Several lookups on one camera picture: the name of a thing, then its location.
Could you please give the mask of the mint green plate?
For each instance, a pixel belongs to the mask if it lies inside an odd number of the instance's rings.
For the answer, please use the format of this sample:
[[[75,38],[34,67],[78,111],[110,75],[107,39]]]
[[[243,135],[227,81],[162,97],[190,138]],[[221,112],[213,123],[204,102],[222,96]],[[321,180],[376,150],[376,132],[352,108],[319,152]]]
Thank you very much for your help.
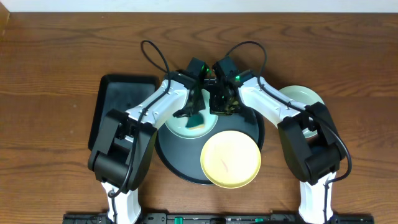
[[[208,134],[216,125],[218,116],[210,113],[209,99],[210,93],[207,90],[201,90],[205,101],[205,109],[199,111],[204,116],[205,126],[201,129],[187,129],[185,127],[188,117],[171,117],[165,122],[166,127],[176,136],[185,139],[195,139]]]

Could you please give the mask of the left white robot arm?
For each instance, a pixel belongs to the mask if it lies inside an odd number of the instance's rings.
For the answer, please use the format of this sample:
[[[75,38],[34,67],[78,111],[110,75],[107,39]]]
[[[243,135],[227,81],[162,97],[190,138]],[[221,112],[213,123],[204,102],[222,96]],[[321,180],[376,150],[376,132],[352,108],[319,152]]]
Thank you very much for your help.
[[[138,187],[146,176],[159,128],[171,117],[197,112],[205,76],[185,70],[152,77],[109,74],[101,78],[88,148],[89,170],[106,191],[110,223],[135,223],[141,214]]]

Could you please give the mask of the green yellow sponge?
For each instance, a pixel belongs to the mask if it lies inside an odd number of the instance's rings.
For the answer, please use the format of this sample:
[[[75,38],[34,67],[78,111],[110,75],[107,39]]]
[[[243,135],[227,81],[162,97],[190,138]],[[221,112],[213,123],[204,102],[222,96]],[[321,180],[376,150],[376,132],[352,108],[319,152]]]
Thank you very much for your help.
[[[200,113],[194,114],[188,118],[185,127],[187,129],[201,129],[205,126],[204,116]]]

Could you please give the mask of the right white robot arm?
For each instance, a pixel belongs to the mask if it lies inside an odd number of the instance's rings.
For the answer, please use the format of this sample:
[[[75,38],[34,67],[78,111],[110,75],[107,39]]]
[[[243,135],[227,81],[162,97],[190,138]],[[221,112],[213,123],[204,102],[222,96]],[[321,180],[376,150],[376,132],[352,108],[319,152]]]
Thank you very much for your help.
[[[299,214],[305,223],[329,223],[333,217],[330,189],[343,159],[351,156],[341,140],[328,108],[295,101],[271,87],[252,70],[215,70],[210,111],[231,115],[243,106],[252,108],[276,126],[284,159],[300,181]]]

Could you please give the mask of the yellow plate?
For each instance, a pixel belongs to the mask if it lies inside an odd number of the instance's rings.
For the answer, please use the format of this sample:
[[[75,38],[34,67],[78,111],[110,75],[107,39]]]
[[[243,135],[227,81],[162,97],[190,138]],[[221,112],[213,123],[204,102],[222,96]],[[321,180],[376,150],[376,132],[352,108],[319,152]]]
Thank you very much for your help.
[[[256,142],[239,131],[213,135],[201,150],[200,165],[215,185],[236,189],[250,183],[261,167],[261,153]]]

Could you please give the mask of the pale green plate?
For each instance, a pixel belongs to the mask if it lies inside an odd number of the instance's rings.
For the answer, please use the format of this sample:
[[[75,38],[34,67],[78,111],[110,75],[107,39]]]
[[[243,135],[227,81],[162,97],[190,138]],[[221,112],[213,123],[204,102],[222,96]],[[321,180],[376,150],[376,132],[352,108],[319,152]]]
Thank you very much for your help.
[[[316,102],[324,104],[322,98],[313,90],[299,85],[291,85],[279,90],[291,100],[301,102],[305,105],[313,105]]]

